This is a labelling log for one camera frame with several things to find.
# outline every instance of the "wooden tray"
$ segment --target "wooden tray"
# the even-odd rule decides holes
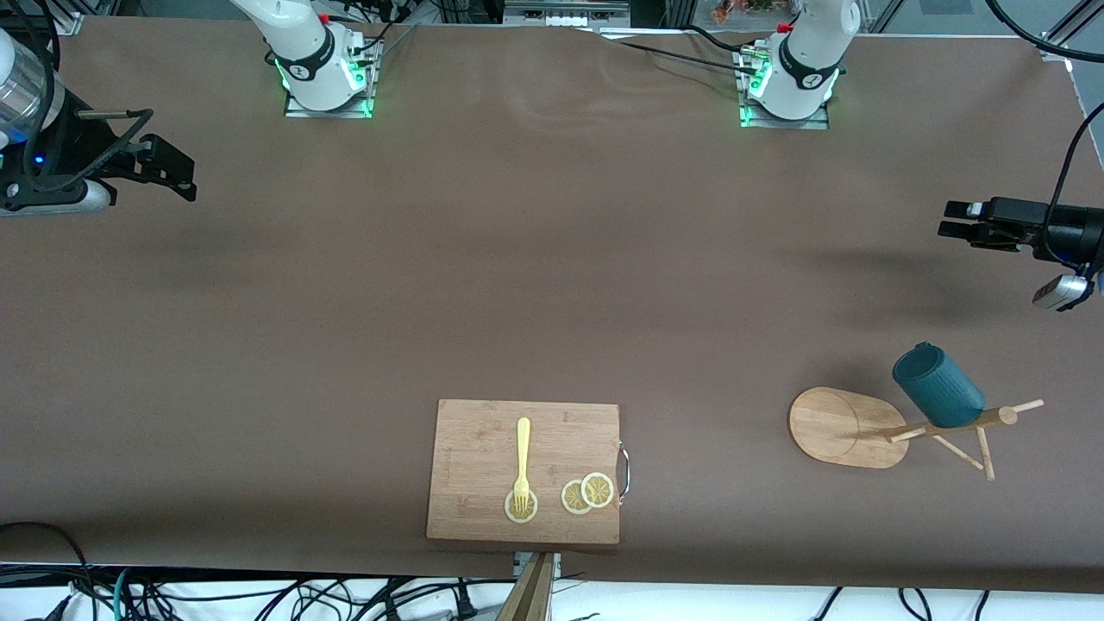
[[[619,411],[617,406],[594,403],[443,399],[437,406],[426,536],[616,544],[620,538],[616,498],[601,509],[573,515],[563,508],[560,492],[569,481],[592,472],[606,474],[620,490]],[[532,421],[528,477],[538,511],[530,522],[514,524],[502,507],[518,476],[517,423],[521,417]]]

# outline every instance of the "mounting plate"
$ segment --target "mounting plate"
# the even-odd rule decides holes
[[[353,32],[355,35],[360,35],[360,42],[354,41],[353,43],[362,45],[363,34],[357,31]],[[284,102],[284,116],[288,118],[372,118],[372,113],[375,109],[375,88],[380,83],[380,61],[383,59],[383,44],[384,42],[381,39],[362,52],[359,57],[351,59],[353,62],[368,62],[367,66],[351,71],[353,77],[362,77],[368,86],[353,95],[343,106],[325,112],[312,110],[302,107],[288,93],[287,99]]]
[[[747,66],[758,70],[762,60],[756,56],[747,56],[740,52],[732,53],[732,64],[736,66]],[[755,76],[745,73],[733,72],[736,76],[736,95],[740,101],[740,126],[741,127],[769,127],[773,129],[828,129],[828,106],[820,104],[813,116],[800,120],[789,120],[778,118],[768,113],[763,104],[751,97],[747,92]]]

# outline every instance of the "fake lemon slice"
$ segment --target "fake lemon slice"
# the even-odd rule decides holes
[[[583,490],[583,501],[596,509],[614,499],[614,482],[601,472],[592,472],[584,476],[580,486]]]
[[[583,515],[584,513],[591,511],[591,505],[586,504],[586,501],[583,499],[582,478],[569,481],[567,484],[563,486],[563,492],[560,492],[560,502],[563,503],[563,508],[575,515]]]
[[[537,494],[533,494],[533,491],[530,490],[529,491],[529,507],[528,507],[528,511],[526,511],[526,512],[523,512],[521,514],[516,514],[516,513],[513,513],[513,491],[511,490],[506,495],[506,503],[505,503],[505,505],[503,505],[502,508],[506,509],[506,517],[509,517],[510,522],[517,522],[518,524],[524,524],[524,523],[529,522],[530,519],[532,519],[534,515],[537,515]]]

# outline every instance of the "cable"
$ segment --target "cable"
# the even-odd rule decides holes
[[[471,606],[471,597],[468,594],[468,587],[464,582],[464,578],[457,578],[456,582],[456,588],[453,589],[453,599],[456,600],[456,619],[467,621],[479,614],[479,611]]]
[[[512,582],[516,582],[516,581],[517,580],[512,580],[512,579],[502,579],[502,580],[495,580],[495,579],[466,580],[465,585],[468,586],[468,587],[474,586],[474,585],[509,585],[509,583],[512,583]],[[396,598],[396,600],[393,602],[393,606],[386,606],[386,607],[384,607],[383,612],[381,612],[381,613],[376,614],[375,617],[373,617],[372,621],[380,621],[381,619],[384,619],[388,615],[388,613],[395,612],[400,608],[402,608],[403,606],[405,606],[405,604],[407,604],[407,603],[410,603],[410,602],[412,602],[412,601],[414,601],[416,599],[421,599],[421,598],[424,598],[426,596],[432,596],[433,593],[436,593],[436,592],[439,592],[439,591],[452,589],[456,585],[453,585],[450,582],[449,583],[446,583],[446,582],[432,582],[429,585],[422,585],[420,587],[415,587],[413,589],[410,589],[410,590],[406,590],[406,591],[403,591],[403,592],[400,592],[400,593],[394,593],[394,598]],[[428,589],[428,590],[420,592],[417,594],[413,594],[411,597],[407,597],[406,599],[404,599],[402,601],[397,601],[397,598],[406,596],[406,594],[410,594],[410,593],[414,593],[415,591],[421,591],[422,589]]]
[[[749,43],[751,43],[751,42],[749,42],[749,43],[741,43],[740,45],[730,45],[730,44],[725,43],[724,41],[721,41],[720,39],[713,36],[712,33],[710,33],[708,30],[705,30],[705,29],[703,29],[703,28],[701,28],[699,25],[694,25],[692,23],[688,23],[688,24],[686,24],[683,27],[680,27],[679,30],[690,30],[690,31],[697,32],[698,34],[704,36],[705,41],[709,41],[710,43],[712,43],[713,45],[716,45],[718,48],[720,48],[722,50],[728,50],[729,52],[739,52],[741,48],[743,48],[744,45],[747,45]]]
[[[284,590],[276,593],[276,597],[270,599],[268,603],[261,609],[261,612],[257,612],[257,615],[253,618],[253,621],[266,621],[268,617],[272,615],[273,611],[276,610],[276,607],[279,606],[279,602],[284,601],[284,598],[286,598],[291,591],[298,589],[305,582],[306,580],[296,580],[285,587]]]
[[[402,34],[400,34],[399,39],[395,39],[395,42],[392,43],[391,45],[389,45],[388,49],[384,50],[382,54],[380,54],[380,60],[382,61],[383,56],[386,56],[388,54],[391,53],[392,50],[394,50],[396,46],[399,46],[399,44],[402,42],[402,40],[406,39],[406,35],[410,34],[410,33],[412,33],[412,32],[414,32],[417,29],[417,27],[418,27],[418,24],[413,24],[410,28],[407,28]]]
[[[19,6],[19,3],[13,2],[12,6],[13,7]],[[66,533],[65,529],[59,526],[54,526],[53,524],[46,524],[45,522],[9,522],[7,524],[0,524],[0,533],[3,533],[4,530],[13,530],[17,528],[46,530],[49,533],[57,535],[62,539],[65,539],[65,543],[68,544],[70,549],[73,550],[73,554],[76,556],[77,561],[81,564],[81,575],[87,582],[88,589],[89,590],[95,589],[94,582],[92,580],[92,571],[89,571],[88,569],[88,559],[85,558],[84,550],[82,550],[81,546],[77,545],[76,539],[74,539],[72,535]],[[95,602],[93,602],[92,621],[97,621],[98,619],[99,619],[99,607],[96,606]]]
[[[54,609],[46,614],[43,621],[62,621],[62,619],[65,618],[65,609],[68,607],[68,602],[72,599],[73,596],[65,596],[65,599],[57,602],[57,606],[55,606]]]
[[[129,567],[119,571],[119,577],[115,579],[115,589],[112,591],[112,610],[115,612],[115,621],[123,621],[123,607],[119,606],[119,600],[123,599],[123,581],[126,580],[128,571],[130,571]]]
[[[360,621],[365,614],[369,613],[373,608],[383,602],[391,593],[395,592],[400,587],[412,582],[414,578],[403,577],[403,578],[389,578],[388,583],[383,586],[382,589],[375,592],[363,607],[361,607],[360,612],[354,614],[349,621]]]
[[[442,7],[440,4],[438,4],[436,2],[436,0],[429,0],[429,3],[433,4],[434,7],[436,7],[438,10],[440,10],[440,12],[443,12],[443,13],[453,13],[454,15],[466,15],[466,14],[468,14],[468,12],[465,11],[465,10],[450,9],[448,7]]]
[[[828,611],[831,610],[831,604],[836,603],[836,598],[839,597],[839,592],[842,590],[843,587],[832,589],[831,594],[825,600],[825,604],[820,607],[820,612],[813,618],[813,621],[825,621],[825,617],[828,617]]]
[[[687,56],[686,54],[677,54],[675,52],[668,52],[667,50],[660,50],[658,48],[649,48],[647,45],[638,45],[636,43],[628,43],[626,41],[617,41],[617,43],[620,43],[622,45],[626,45],[628,48],[633,48],[635,50],[644,50],[645,52],[654,52],[656,54],[662,54],[665,56],[670,56],[672,59],[679,59],[679,60],[688,61],[688,62],[691,62],[691,63],[698,63],[698,64],[703,64],[703,65],[709,65],[709,66],[715,66],[715,67],[726,69],[729,71],[734,71],[734,72],[737,72],[737,73],[744,73],[744,74],[747,74],[747,75],[752,75],[752,74],[755,73],[755,70],[753,70],[752,67],[747,67],[747,66],[736,66],[736,65],[729,64],[729,63],[719,63],[716,61],[707,61],[705,59],[696,59],[693,56]]]
[[[193,597],[184,597],[184,596],[171,596],[171,594],[161,593],[161,599],[167,599],[167,600],[171,599],[171,600],[176,600],[176,601],[226,601],[226,600],[233,600],[233,599],[248,599],[248,598],[262,598],[262,597],[265,597],[265,596],[274,596],[274,594],[276,594],[276,593],[278,593],[278,592],[280,592],[283,590],[284,589],[275,589],[275,590],[272,590],[272,591],[259,591],[259,592],[256,592],[256,593],[235,593],[235,594],[232,594],[232,596],[212,596],[212,597],[205,597],[205,598],[193,598]]]
[[[45,76],[45,80],[43,80],[43,92],[42,98],[39,102],[39,109],[34,113],[34,129],[32,129],[28,135],[26,144],[23,147],[23,175],[26,176],[30,186],[40,192],[56,192],[66,190],[85,180],[89,175],[103,167],[107,160],[115,157],[124,148],[126,148],[126,146],[130,143],[130,139],[134,138],[134,136],[138,134],[138,130],[141,129],[146,123],[149,122],[150,117],[153,116],[153,110],[148,108],[137,112],[127,110],[128,117],[137,117],[137,119],[130,125],[130,127],[127,128],[126,131],[123,133],[121,136],[118,137],[118,139],[115,140],[115,143],[112,144],[112,146],[107,147],[104,152],[93,159],[92,164],[84,167],[83,170],[73,175],[70,179],[62,183],[55,183],[53,186],[44,186],[40,183],[38,176],[34,175],[33,158],[39,134],[42,133],[42,129],[46,125],[46,116],[50,114],[50,108],[52,107],[52,103],[54,101],[54,72],[47,69],[51,64],[46,59],[49,50],[46,50],[46,46],[43,45],[42,40],[39,39],[39,34],[34,31],[31,19],[26,17],[26,12],[23,11],[23,8],[20,7],[17,0],[9,0],[8,3],[19,15],[23,25],[28,29],[31,36],[31,43],[38,49],[35,53],[39,56],[39,61],[42,63],[43,74]]]
[[[42,17],[45,18],[46,24],[50,28],[50,44],[54,46],[52,56],[54,71],[62,69],[62,41],[57,36],[57,22],[54,21],[54,13],[46,6],[46,0],[34,0],[34,3],[39,6],[39,10],[42,11]]]
[[[1073,154],[1078,150],[1078,144],[1081,143],[1081,137],[1085,135],[1089,126],[1092,124],[1096,115],[1104,110],[1104,102],[1101,102],[1085,119],[1078,127],[1078,131],[1073,135],[1073,140],[1070,141],[1070,147],[1065,149],[1065,159],[1062,161],[1062,171],[1058,173],[1058,182],[1054,183],[1054,194],[1050,198],[1050,204],[1047,206],[1047,213],[1042,219],[1042,245],[1047,250],[1047,253],[1058,260],[1063,266],[1069,267],[1079,275],[1084,269],[1081,265],[1076,265],[1070,261],[1062,259],[1061,256],[1054,254],[1054,251],[1050,248],[1050,218],[1054,213],[1054,208],[1058,207],[1059,199],[1062,198],[1062,188],[1065,186],[1065,177],[1070,173],[1070,166],[1073,164]]]
[[[363,52],[365,50],[371,49],[372,45],[375,45],[380,41],[383,41],[383,35],[386,34],[388,31],[391,30],[391,27],[393,27],[393,25],[395,25],[395,22],[388,22],[388,25],[383,27],[383,30],[380,31],[380,34],[376,34],[374,38],[372,38],[371,41],[369,41],[368,43],[365,43],[363,46],[354,49],[352,51],[352,53],[353,54],[359,54],[359,53],[361,53],[361,52]]]
[[[909,606],[909,602],[904,599],[904,589],[898,589],[898,599],[901,600],[901,606],[903,606],[904,609],[909,611],[909,614],[915,617],[917,621],[932,621],[932,609],[928,608],[927,606],[927,598],[924,597],[924,591],[920,589],[913,589],[913,590],[916,591],[917,596],[920,596],[920,603],[924,606],[924,615],[921,617],[919,612],[916,612],[915,610],[913,610],[911,606]]]
[[[1020,39],[1027,41],[1028,43],[1031,43],[1032,45],[1042,50],[1043,52],[1050,52],[1051,54],[1063,56],[1066,59],[1073,59],[1075,61],[1085,61],[1090,63],[1104,63],[1104,54],[1098,54],[1094,52],[1084,52],[1082,50],[1069,50],[1066,48],[1062,48],[1061,45],[1054,45],[1053,43],[1043,41],[1042,39],[1031,34],[1027,30],[1023,30],[1023,27],[1016,23],[1016,21],[1012,20],[1012,18],[1008,17],[1008,13],[1005,12],[1005,9],[1001,8],[1001,6],[997,2],[997,0],[985,0],[985,3],[989,6],[989,10],[992,11],[992,14],[997,15],[997,19],[1004,22],[1005,25],[1012,29],[1012,32],[1019,35]]]
[[[974,621],[981,621],[981,610],[985,609],[985,602],[987,601],[989,601],[988,589],[981,591],[981,599],[977,600],[977,608],[974,609]]]
[[[321,603],[323,606],[330,606],[330,607],[332,607],[332,604],[330,604],[329,602],[323,602],[323,601],[319,601],[319,600],[321,600],[322,597],[326,596],[327,593],[329,593],[331,590],[338,588],[342,582],[344,582],[343,579],[342,580],[335,580],[335,582],[332,585],[330,585],[329,587],[326,587],[322,590],[311,589],[311,590],[317,591],[315,593],[315,596],[311,597],[311,598],[304,598],[302,594],[301,594],[302,591],[301,591],[301,587],[300,587],[300,589],[298,589],[300,596],[299,596],[299,599],[296,600],[296,606],[299,606],[300,608],[298,609],[298,612],[294,612],[291,614],[291,621],[299,621],[300,619],[302,619],[302,613],[306,612],[307,608],[309,608],[310,604],[312,604],[312,603],[318,602],[318,603]],[[340,620],[341,619],[341,612],[338,611],[337,608],[333,608],[333,610],[338,612],[338,619]]]

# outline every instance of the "black cable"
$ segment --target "black cable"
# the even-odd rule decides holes
[[[54,13],[46,6],[46,0],[34,0],[34,3],[39,6],[39,10],[42,11],[42,17],[45,18],[46,24],[50,28],[50,43],[54,46],[53,49],[53,65],[54,71],[62,69],[62,41],[57,36],[57,22],[54,21]]]
[[[169,619],[180,619],[180,617],[177,615],[177,609],[173,608],[172,602],[161,596],[161,589],[156,583],[150,582],[142,593],[144,596],[148,593],[153,594],[153,604],[157,607],[158,611],[161,612],[162,619],[167,618],[166,614],[168,614]]]
[[[12,6],[18,7],[19,3],[12,2]],[[46,524],[45,522],[9,522],[7,524],[0,524],[0,533],[3,533],[4,530],[14,530],[18,528],[46,530],[47,533],[53,533],[54,535],[57,535],[62,539],[65,539],[65,543],[68,545],[70,549],[73,550],[73,555],[76,556],[77,562],[81,564],[81,573],[83,575],[85,581],[87,582],[88,589],[91,590],[95,589],[94,587],[95,582],[93,582],[92,580],[92,571],[89,571],[88,569],[88,559],[85,558],[84,550],[81,549],[81,546],[77,545],[76,539],[74,539],[72,535],[66,533],[64,528],[54,526],[53,524]],[[96,606],[95,602],[93,602],[92,621],[97,621],[98,619],[99,619],[99,607]]]
[[[977,600],[977,608],[974,609],[974,621],[981,621],[981,610],[985,609],[985,602],[987,601],[989,601],[988,589],[981,591],[981,599]]]
[[[382,589],[375,592],[364,604],[361,607],[360,612],[354,614],[349,621],[360,621],[365,614],[369,613],[373,608],[383,602],[391,593],[395,592],[400,587],[414,581],[412,577],[402,578],[389,578],[388,583],[383,586]]]
[[[1054,183],[1054,194],[1051,196],[1050,204],[1047,206],[1047,214],[1043,215],[1042,219],[1043,249],[1045,249],[1047,253],[1058,260],[1062,265],[1078,272],[1079,275],[1083,275],[1081,274],[1081,271],[1083,270],[1082,266],[1062,259],[1061,256],[1054,254],[1054,251],[1051,250],[1050,218],[1054,212],[1054,208],[1058,207],[1059,199],[1062,198],[1062,187],[1065,186],[1065,177],[1070,173],[1070,166],[1073,164],[1073,154],[1078,150],[1078,144],[1081,143],[1081,137],[1084,136],[1093,119],[1096,118],[1096,115],[1101,114],[1102,110],[1104,110],[1104,102],[1101,102],[1091,113],[1089,113],[1089,116],[1085,117],[1085,119],[1078,127],[1078,131],[1073,135],[1073,140],[1070,141],[1070,147],[1065,149],[1065,159],[1062,161],[1062,171],[1058,173],[1058,182]]]
[[[453,589],[453,599],[456,601],[456,619],[467,621],[479,614],[479,611],[471,606],[471,597],[468,594],[468,586],[464,582],[464,578],[457,578],[456,582],[456,588]]]
[[[709,65],[709,66],[715,66],[715,67],[726,69],[729,71],[735,71],[737,73],[744,73],[744,74],[747,74],[747,75],[753,75],[755,73],[755,70],[753,70],[752,67],[747,67],[747,66],[736,66],[736,65],[729,64],[729,63],[719,63],[716,61],[707,61],[705,59],[696,59],[693,56],[687,56],[686,54],[678,54],[678,53],[675,53],[675,52],[668,52],[667,50],[660,50],[658,48],[649,48],[647,45],[638,45],[636,43],[628,43],[626,41],[617,41],[617,43],[620,43],[622,45],[626,45],[628,48],[633,48],[635,50],[644,50],[645,52],[652,52],[652,53],[656,53],[656,54],[662,54],[665,56],[670,56],[672,59],[679,59],[679,60],[688,61],[688,62],[691,62],[691,63],[698,63],[698,64],[703,64],[703,65]]]
[[[234,593],[231,596],[212,596],[205,598],[193,598],[185,596],[173,596],[173,594],[161,593],[161,599],[176,600],[176,601],[226,601],[233,599],[248,599],[248,598],[261,598],[265,596],[275,596],[276,593],[283,590],[284,589],[274,589],[272,591],[259,591],[256,593]]]
[[[454,15],[466,15],[466,14],[468,14],[467,11],[461,11],[460,9],[449,9],[447,7],[442,7],[440,4],[438,4],[436,2],[436,0],[428,0],[428,1],[429,1],[431,4],[433,4],[434,7],[436,7],[437,9],[439,9],[440,11],[443,11],[445,13],[453,13]]]
[[[820,607],[820,612],[813,618],[813,621],[825,621],[825,617],[828,617],[828,611],[831,610],[831,604],[836,603],[836,598],[839,597],[839,592],[842,590],[843,587],[832,589],[831,594],[825,600],[825,604]]]
[[[909,611],[909,614],[915,617],[917,621],[932,621],[932,609],[927,606],[927,598],[924,597],[924,591],[920,589],[913,590],[916,591],[916,594],[920,597],[920,603],[924,606],[924,617],[921,617],[919,612],[909,606],[909,602],[904,599],[904,589],[898,589],[898,599],[901,600],[901,606]]]
[[[374,38],[372,38],[371,41],[369,41],[368,43],[365,43],[363,46],[354,49],[352,51],[352,53],[353,54],[359,54],[359,53],[361,53],[361,52],[363,52],[365,50],[370,50],[372,48],[372,45],[375,45],[380,41],[383,41],[383,35],[386,34],[388,31],[391,30],[391,27],[395,25],[395,23],[396,22],[388,22],[388,25],[383,27],[383,30],[380,31],[380,34],[376,34]]]
[[[683,27],[680,27],[679,30],[690,30],[690,31],[697,32],[698,34],[704,36],[705,41],[709,41],[710,43],[712,43],[713,45],[716,45],[718,48],[720,48],[722,50],[728,50],[729,52],[739,52],[741,48],[743,48],[744,45],[747,45],[747,43],[741,43],[740,45],[730,45],[730,44],[725,43],[724,41],[721,41],[720,39],[713,36],[713,34],[710,33],[704,28],[694,25],[692,23],[688,23],[688,24],[686,24]]]
[[[65,596],[65,598],[57,602],[57,606],[55,606],[54,609],[46,614],[43,621],[62,621],[62,619],[65,618],[65,609],[68,607],[68,602],[72,599],[73,596]]]
[[[285,587],[282,591],[276,593],[276,597],[269,600],[268,603],[261,609],[261,612],[253,618],[253,621],[266,621],[268,617],[272,615],[273,611],[276,610],[276,607],[279,606],[279,602],[284,601],[284,598],[286,598],[291,591],[298,589],[305,582],[306,580],[296,580],[288,587]]]
[[[1061,45],[1054,45],[1048,41],[1031,34],[1023,29],[1020,24],[1016,23],[1012,18],[1008,17],[1005,9],[997,2],[997,0],[985,0],[985,3],[989,6],[989,10],[992,14],[997,15],[997,19],[1005,23],[1008,28],[1012,29],[1020,39],[1031,43],[1036,48],[1042,50],[1043,52],[1050,52],[1051,54],[1063,56],[1066,59],[1073,59],[1075,61],[1085,61],[1090,63],[1104,63],[1104,54],[1098,54],[1095,52],[1084,52],[1082,50],[1069,50],[1062,48]]]
[[[312,589],[312,590],[315,590],[315,591],[317,591],[317,592],[316,592],[316,593],[315,593],[315,594],[314,594],[312,597],[310,597],[310,598],[304,598],[304,597],[302,597],[302,596],[300,594],[300,596],[299,596],[299,599],[298,599],[298,600],[296,600],[296,604],[300,604],[300,603],[301,603],[301,602],[302,602],[304,600],[307,600],[307,601],[306,601],[306,603],[301,603],[301,608],[299,608],[299,611],[298,611],[298,613],[294,613],[294,614],[291,614],[291,621],[299,621],[299,620],[300,620],[300,619],[302,618],[302,613],[304,613],[304,612],[306,612],[306,610],[307,610],[307,609],[308,609],[308,608],[310,607],[310,604],[312,604],[312,603],[316,603],[316,602],[317,602],[317,603],[321,603],[321,604],[325,604],[325,606],[332,606],[332,604],[330,604],[329,602],[323,602],[323,601],[319,601],[319,600],[321,600],[323,596],[326,596],[327,593],[329,593],[329,592],[330,592],[330,591],[332,591],[333,589],[338,588],[338,587],[339,587],[339,586],[340,586],[340,585],[341,585],[342,582],[344,582],[344,579],[341,579],[341,580],[335,580],[332,585],[330,585],[329,587],[326,587],[325,589],[321,589],[321,590],[318,590],[318,589]],[[340,611],[338,611],[338,619],[341,619],[341,612],[340,612]]]
[[[23,11],[23,8],[20,7],[19,2],[15,0],[9,0],[8,3],[19,15],[23,25],[28,29],[31,36],[31,43],[38,49],[35,54],[42,63],[44,69],[43,74],[45,75],[45,80],[43,80],[42,98],[39,101],[39,109],[36,109],[34,114],[34,128],[29,133],[26,144],[23,147],[23,175],[26,176],[30,186],[40,192],[56,192],[60,190],[66,190],[86,179],[89,175],[103,167],[107,160],[112,159],[126,148],[126,146],[130,144],[130,139],[134,138],[134,136],[138,134],[138,130],[141,129],[146,123],[149,122],[150,117],[153,116],[153,110],[149,108],[137,112],[127,110],[127,116],[131,118],[137,117],[136,120],[130,124],[130,127],[128,127],[127,130],[112,144],[112,146],[107,147],[104,152],[93,159],[88,166],[84,167],[83,170],[73,175],[70,179],[62,183],[55,183],[53,186],[44,186],[40,183],[38,176],[34,175],[34,150],[39,139],[39,134],[42,133],[43,127],[46,125],[46,116],[50,114],[51,104],[54,101],[54,72],[47,69],[51,64],[49,59],[46,59],[49,50],[46,50],[42,40],[39,39],[39,34],[34,31],[31,19],[26,17],[26,12]]]
[[[346,601],[349,602],[349,613],[346,614],[346,621],[349,621],[352,619],[353,611],[352,591],[349,590],[349,587],[347,587],[344,582],[341,582],[341,590],[346,592]]]
[[[485,579],[485,580],[466,580],[464,583],[466,586],[470,587],[470,586],[474,586],[474,585],[509,585],[509,583],[512,583],[512,582],[517,582],[517,580],[513,580],[513,579],[501,579],[501,580],[499,580],[499,579],[490,579],[490,578],[488,578],[488,579]],[[406,591],[403,591],[403,592],[400,592],[400,593],[394,593],[394,598],[400,598],[400,597],[407,596],[410,593],[415,593],[416,591],[422,591],[423,589],[428,589],[428,590],[418,592],[416,594],[412,594],[411,597],[407,597],[406,599],[404,599],[402,601],[397,601],[397,599],[396,599],[393,602],[393,606],[386,606],[386,607],[384,607],[383,612],[381,612],[381,613],[376,614],[375,617],[373,617],[372,621],[380,621],[381,619],[385,618],[388,615],[388,613],[395,612],[400,608],[402,608],[403,606],[406,606],[407,603],[410,603],[410,602],[412,602],[412,601],[414,601],[416,599],[421,599],[421,598],[424,598],[426,596],[432,596],[433,593],[436,593],[436,592],[439,592],[439,591],[445,591],[445,590],[448,590],[448,589],[453,589],[455,587],[456,587],[456,585],[453,585],[453,583],[449,583],[449,582],[432,582],[432,583],[428,583],[428,585],[422,585],[420,587],[414,587],[413,589],[410,589],[410,590],[406,590]]]

